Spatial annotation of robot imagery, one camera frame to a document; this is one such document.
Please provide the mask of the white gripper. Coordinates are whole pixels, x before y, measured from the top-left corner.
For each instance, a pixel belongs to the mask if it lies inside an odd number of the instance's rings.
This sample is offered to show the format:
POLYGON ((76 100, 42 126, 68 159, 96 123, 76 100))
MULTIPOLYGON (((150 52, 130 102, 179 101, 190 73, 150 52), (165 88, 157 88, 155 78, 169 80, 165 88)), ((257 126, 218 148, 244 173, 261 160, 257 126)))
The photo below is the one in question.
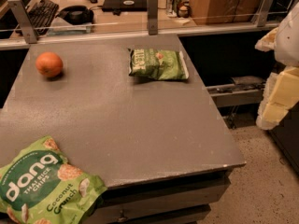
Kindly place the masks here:
POLYGON ((299 102, 299 2, 280 23, 255 44, 259 51, 275 50, 275 59, 287 66, 266 80, 256 125, 272 130, 299 102))

